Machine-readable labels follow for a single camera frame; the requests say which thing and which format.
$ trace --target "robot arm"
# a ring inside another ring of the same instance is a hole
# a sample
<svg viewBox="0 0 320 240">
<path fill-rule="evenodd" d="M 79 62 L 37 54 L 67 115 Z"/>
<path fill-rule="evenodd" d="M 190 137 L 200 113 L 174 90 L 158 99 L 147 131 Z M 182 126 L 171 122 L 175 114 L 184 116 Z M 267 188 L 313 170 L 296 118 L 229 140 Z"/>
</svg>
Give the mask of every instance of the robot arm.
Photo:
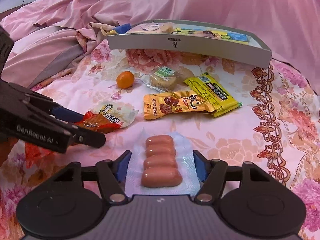
<svg viewBox="0 0 320 240">
<path fill-rule="evenodd" d="M 8 33 L 0 27 L 0 77 L 13 44 Z M 2 155 L 6 155 L 13 146 L 14 140 L 10 138 L 18 138 L 59 153 L 65 153 L 73 143 L 96 148 L 103 146 L 106 141 L 104 134 L 73 124 L 82 118 L 82 114 L 64 108 L 49 97 L 0 79 Z"/>
</svg>

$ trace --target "black mount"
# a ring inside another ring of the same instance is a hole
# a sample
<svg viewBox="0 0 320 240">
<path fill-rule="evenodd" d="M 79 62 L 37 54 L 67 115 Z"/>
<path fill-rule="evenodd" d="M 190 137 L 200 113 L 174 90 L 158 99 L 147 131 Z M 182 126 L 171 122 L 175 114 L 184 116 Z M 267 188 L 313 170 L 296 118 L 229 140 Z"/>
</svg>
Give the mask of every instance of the black mount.
<svg viewBox="0 0 320 240">
<path fill-rule="evenodd" d="M 25 240 L 300 239 L 304 203 L 251 162 L 228 166 L 194 151 L 203 182 L 196 196 L 129 199 L 119 184 L 130 157 L 126 151 L 94 167 L 70 163 L 27 194 L 16 211 Z M 83 188 L 86 180 L 98 182 L 102 198 Z M 221 198 L 226 181 L 235 180 L 240 187 Z"/>
</svg>

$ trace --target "yellow wrapper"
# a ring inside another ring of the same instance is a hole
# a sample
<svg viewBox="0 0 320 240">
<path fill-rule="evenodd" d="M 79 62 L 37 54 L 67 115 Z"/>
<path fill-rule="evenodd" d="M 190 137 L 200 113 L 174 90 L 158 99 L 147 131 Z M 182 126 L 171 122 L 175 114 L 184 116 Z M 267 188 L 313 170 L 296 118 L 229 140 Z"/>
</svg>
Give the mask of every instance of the yellow wrapper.
<svg viewBox="0 0 320 240">
<path fill-rule="evenodd" d="M 194 111 L 212 113 L 217 110 L 192 90 L 145 95 L 143 103 L 144 118 L 147 120 L 157 119 L 170 113 Z"/>
<path fill-rule="evenodd" d="M 187 78 L 184 82 L 217 109 L 217 111 L 210 113 L 213 114 L 214 117 L 242 106 L 241 102 L 236 101 L 229 92 L 207 72 L 200 77 Z"/>
</svg>

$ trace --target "gray fabric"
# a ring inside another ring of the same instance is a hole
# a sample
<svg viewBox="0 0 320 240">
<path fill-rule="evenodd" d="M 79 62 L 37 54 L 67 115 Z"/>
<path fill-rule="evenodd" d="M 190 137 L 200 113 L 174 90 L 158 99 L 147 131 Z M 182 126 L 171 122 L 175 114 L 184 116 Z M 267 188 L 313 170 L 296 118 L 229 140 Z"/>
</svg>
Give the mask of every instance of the gray fabric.
<svg viewBox="0 0 320 240">
<path fill-rule="evenodd" d="M 76 58 L 83 54 L 83 49 L 79 44 L 76 44 L 69 49 L 61 52 L 46 68 L 36 77 L 36 79 L 28 86 L 28 88 L 34 87 L 41 81 L 59 73 L 60 71 L 67 69 L 69 64 Z"/>
</svg>

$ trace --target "blue object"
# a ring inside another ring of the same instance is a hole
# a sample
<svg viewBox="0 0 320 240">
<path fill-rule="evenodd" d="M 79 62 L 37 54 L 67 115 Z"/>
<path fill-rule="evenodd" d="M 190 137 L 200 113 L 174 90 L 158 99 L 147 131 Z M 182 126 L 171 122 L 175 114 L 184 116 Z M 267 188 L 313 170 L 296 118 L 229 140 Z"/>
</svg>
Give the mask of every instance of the blue object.
<svg viewBox="0 0 320 240">
<path fill-rule="evenodd" d="M 205 163 L 194 153 L 193 153 L 193 159 L 195 161 L 195 167 L 196 167 L 198 179 L 199 181 L 204 182 L 208 177 L 208 173 L 205 169 Z"/>
<path fill-rule="evenodd" d="M 115 30 L 119 34 L 124 34 L 130 29 L 131 29 L 131 24 L 130 23 L 127 23 L 127 24 L 118 26 L 116 28 L 113 28 L 113 30 Z"/>
<path fill-rule="evenodd" d="M 234 41 L 247 41 L 247 42 L 248 42 L 247 35 L 245 35 L 245 34 L 241 34 L 241 33 L 227 33 L 227 35 L 230 36 L 231 39 L 234 40 Z"/>
<path fill-rule="evenodd" d="M 123 158 L 123 160 L 119 163 L 118 171 L 116 173 L 116 179 L 119 182 L 124 182 L 125 177 L 127 176 L 127 170 L 128 170 L 128 165 L 129 161 L 131 158 L 131 154 L 129 153 L 126 157 Z"/>
<path fill-rule="evenodd" d="M 65 121 L 65 122 L 80 122 L 83 119 L 83 115 L 79 114 L 75 111 L 72 111 L 70 109 L 64 108 L 62 106 L 56 107 L 52 109 L 51 114 L 59 120 Z"/>
</svg>

